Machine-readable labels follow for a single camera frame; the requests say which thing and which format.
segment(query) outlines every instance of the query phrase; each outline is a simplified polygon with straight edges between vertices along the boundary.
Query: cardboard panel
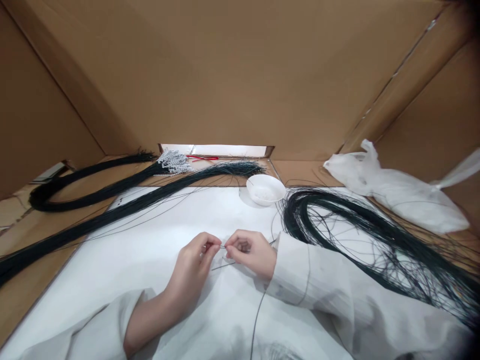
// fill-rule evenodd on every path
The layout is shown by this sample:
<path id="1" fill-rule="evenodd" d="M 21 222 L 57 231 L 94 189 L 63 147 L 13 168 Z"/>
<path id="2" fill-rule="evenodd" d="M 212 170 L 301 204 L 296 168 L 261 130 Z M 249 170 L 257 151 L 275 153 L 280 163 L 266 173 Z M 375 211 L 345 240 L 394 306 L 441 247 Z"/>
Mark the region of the cardboard panel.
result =
<path id="1" fill-rule="evenodd" d="M 471 40 L 432 79 L 376 144 L 384 168 L 430 182 L 480 145 L 480 58 Z M 478 228 L 480 176 L 445 192 Z"/>
<path id="2" fill-rule="evenodd" d="M 131 176 L 138 170 L 139 164 L 129 164 L 101 171 L 67 186 L 53 199 L 66 201 L 79 198 Z M 44 213 L 34 210 L 2 234 L 0 256 L 36 243 L 76 222 L 101 214 L 112 200 L 108 199 L 92 206 L 60 213 Z M 0 288 L 0 309 L 2 309 L 0 312 L 0 347 L 61 271 L 77 247 L 77 245 L 67 247 L 43 257 Z"/>
<path id="3" fill-rule="evenodd" d="M 104 153 L 0 4 L 0 199 L 63 160 L 76 167 Z"/>
<path id="4" fill-rule="evenodd" d="M 326 160 L 444 6 L 2 0 L 108 154 L 275 146 Z"/>
<path id="5" fill-rule="evenodd" d="M 280 180 L 286 187 L 343 187 L 327 169 L 323 161 L 272 160 Z"/>
<path id="6" fill-rule="evenodd" d="M 369 112 L 348 137 L 341 153 L 360 151 L 363 139 L 375 142 L 422 91 L 449 59 L 468 41 L 472 22 L 468 9 L 450 3 L 398 69 Z"/>

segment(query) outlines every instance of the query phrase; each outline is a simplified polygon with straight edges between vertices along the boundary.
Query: white sleeve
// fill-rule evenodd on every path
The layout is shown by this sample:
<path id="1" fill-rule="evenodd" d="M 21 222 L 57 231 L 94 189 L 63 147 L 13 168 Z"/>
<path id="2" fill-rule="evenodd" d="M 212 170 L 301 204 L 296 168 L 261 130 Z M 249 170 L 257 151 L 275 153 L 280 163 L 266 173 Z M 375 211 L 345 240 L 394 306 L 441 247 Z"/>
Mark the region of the white sleeve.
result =
<path id="1" fill-rule="evenodd" d="M 267 294 L 333 315 L 343 346 L 357 360 L 456 359 L 472 337 L 453 315 L 386 290 L 338 252 L 286 233 L 275 246 Z"/>
<path id="2" fill-rule="evenodd" d="M 130 316 L 153 291 L 134 290 L 117 297 L 93 314 L 24 351 L 21 360 L 127 360 L 124 338 Z"/>

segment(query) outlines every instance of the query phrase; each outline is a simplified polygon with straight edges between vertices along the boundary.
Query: black wire bundle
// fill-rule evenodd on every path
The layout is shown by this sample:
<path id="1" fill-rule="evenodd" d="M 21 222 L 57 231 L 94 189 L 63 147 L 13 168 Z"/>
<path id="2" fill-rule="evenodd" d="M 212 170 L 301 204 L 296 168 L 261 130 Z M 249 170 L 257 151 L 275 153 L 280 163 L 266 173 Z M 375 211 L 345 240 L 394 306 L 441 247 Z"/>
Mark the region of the black wire bundle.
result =
<path id="1" fill-rule="evenodd" d="M 284 229 L 294 238 L 341 253 L 384 288 L 444 309 L 469 327 L 475 325 L 480 313 L 478 276 L 445 259 L 434 250 L 435 246 L 424 243 L 350 196 L 299 188 L 292 190 L 282 206 Z M 322 216 L 319 208 L 331 214 Z M 373 263 L 359 261 L 352 253 L 340 249 L 339 240 L 327 225 L 332 217 L 335 221 L 338 217 L 344 219 L 377 241 L 372 243 L 376 250 L 372 251 Z M 320 225 L 325 226 L 326 233 L 319 230 Z"/>
<path id="2" fill-rule="evenodd" d="M 96 174 L 106 169 L 117 167 L 120 165 L 146 163 L 155 160 L 155 156 L 151 152 L 141 152 L 136 155 L 117 158 L 110 161 L 100 162 L 98 164 L 85 167 L 81 170 L 75 171 L 69 175 L 56 177 L 52 181 L 47 182 L 30 193 L 30 204 L 35 210 L 41 212 L 65 212 L 74 209 L 84 208 L 93 204 L 97 204 L 103 200 L 114 197 L 121 192 L 134 187 L 144 180 L 157 174 L 167 174 L 168 170 L 162 167 L 162 164 L 155 162 L 145 170 L 140 171 L 132 176 L 117 181 L 113 184 L 105 186 L 104 188 L 93 192 L 91 194 L 82 196 L 75 200 L 63 202 L 50 202 L 49 199 L 61 189 L 76 182 L 77 180 L 86 178 L 87 176 Z"/>
<path id="3" fill-rule="evenodd" d="M 27 266 L 52 251 L 55 251 L 73 240 L 98 230 L 108 224 L 148 208 L 152 204 L 170 197 L 197 181 L 220 175 L 233 175 L 248 178 L 252 175 L 262 174 L 264 171 L 265 169 L 254 161 L 219 163 L 173 181 L 127 202 L 122 206 L 108 210 L 94 218 L 83 221 L 75 226 L 68 227 L 39 242 L 2 257 L 0 259 L 0 287 Z"/>

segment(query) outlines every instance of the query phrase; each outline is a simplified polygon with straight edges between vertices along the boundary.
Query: white bowl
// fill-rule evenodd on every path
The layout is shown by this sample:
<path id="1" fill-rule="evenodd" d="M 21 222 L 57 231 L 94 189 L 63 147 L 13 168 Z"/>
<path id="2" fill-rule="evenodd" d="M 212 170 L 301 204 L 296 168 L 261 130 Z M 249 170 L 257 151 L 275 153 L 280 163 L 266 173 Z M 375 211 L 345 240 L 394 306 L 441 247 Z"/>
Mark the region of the white bowl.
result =
<path id="1" fill-rule="evenodd" d="M 250 198 L 261 206 L 270 206 L 282 200 L 287 189 L 280 180 L 270 175 L 253 175 L 246 181 Z"/>

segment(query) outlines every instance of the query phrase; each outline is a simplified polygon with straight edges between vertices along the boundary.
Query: plastic bag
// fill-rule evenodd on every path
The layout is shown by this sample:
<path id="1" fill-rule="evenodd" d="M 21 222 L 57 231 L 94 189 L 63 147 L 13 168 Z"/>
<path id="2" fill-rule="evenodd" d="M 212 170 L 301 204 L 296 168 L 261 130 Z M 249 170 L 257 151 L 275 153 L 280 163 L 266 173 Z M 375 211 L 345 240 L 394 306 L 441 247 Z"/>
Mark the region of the plastic bag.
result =
<path id="1" fill-rule="evenodd" d="M 480 170 L 480 148 L 440 181 L 431 184 L 407 173 L 382 169 L 374 145 L 363 140 L 366 152 L 334 154 L 323 166 L 352 192 L 372 196 L 400 217 L 437 234 L 465 230 L 469 222 L 441 189 Z"/>

